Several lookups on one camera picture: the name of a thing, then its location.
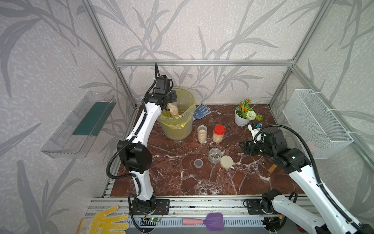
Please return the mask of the clear oatmeal jar small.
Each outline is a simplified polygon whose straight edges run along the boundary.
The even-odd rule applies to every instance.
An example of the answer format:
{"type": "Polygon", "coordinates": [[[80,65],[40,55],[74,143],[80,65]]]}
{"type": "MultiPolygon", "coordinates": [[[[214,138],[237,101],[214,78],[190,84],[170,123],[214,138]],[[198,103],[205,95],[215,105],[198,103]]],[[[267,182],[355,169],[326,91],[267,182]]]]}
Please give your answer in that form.
{"type": "Polygon", "coordinates": [[[174,116],[179,115],[179,109],[178,109],[178,106],[177,106],[176,102],[168,103],[167,104],[167,109],[168,109],[168,112],[169,112],[169,116],[174,117],[174,116]]]}

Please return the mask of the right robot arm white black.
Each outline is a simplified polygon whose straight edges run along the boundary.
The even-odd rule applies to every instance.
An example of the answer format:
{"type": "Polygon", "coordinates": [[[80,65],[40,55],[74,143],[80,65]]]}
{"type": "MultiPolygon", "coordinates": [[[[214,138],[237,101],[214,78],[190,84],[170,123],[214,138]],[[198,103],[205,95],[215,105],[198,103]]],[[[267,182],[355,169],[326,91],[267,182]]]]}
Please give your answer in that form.
{"type": "Polygon", "coordinates": [[[243,153],[262,156],[284,170],[304,191],[319,215],[293,203],[276,189],[263,194],[263,210],[280,213],[309,234],[372,234],[369,224],[359,222],[321,180],[315,159],[304,139],[284,125],[248,126],[253,139],[240,142],[243,153]]]}

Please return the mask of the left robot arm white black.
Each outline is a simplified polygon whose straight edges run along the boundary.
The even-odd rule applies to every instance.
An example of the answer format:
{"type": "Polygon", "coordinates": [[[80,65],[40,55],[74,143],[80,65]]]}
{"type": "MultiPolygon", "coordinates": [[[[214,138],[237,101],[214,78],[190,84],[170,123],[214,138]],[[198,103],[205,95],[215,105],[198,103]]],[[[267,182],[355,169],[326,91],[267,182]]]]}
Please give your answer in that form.
{"type": "Polygon", "coordinates": [[[156,63],[154,81],[142,99],[142,114],[126,140],[118,142],[117,152],[109,160],[106,168],[106,174],[110,179],[133,178],[137,195],[130,202],[130,208],[134,208],[136,212],[149,213],[156,209],[156,198],[149,174],[153,156],[147,145],[156,120],[172,102],[177,102],[173,81],[166,75],[160,75],[156,63]],[[116,157],[120,158],[128,174],[111,173],[111,166],[116,157]]]}

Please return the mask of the clear oatmeal jar tall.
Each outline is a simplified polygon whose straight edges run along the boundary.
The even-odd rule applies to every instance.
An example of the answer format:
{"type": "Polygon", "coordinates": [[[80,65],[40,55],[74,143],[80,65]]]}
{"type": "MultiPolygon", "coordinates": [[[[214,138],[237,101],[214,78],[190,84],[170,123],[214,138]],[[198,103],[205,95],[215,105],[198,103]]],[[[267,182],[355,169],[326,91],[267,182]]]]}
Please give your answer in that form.
{"type": "Polygon", "coordinates": [[[197,129],[198,141],[200,143],[206,143],[207,141],[207,127],[200,125],[197,129]]]}

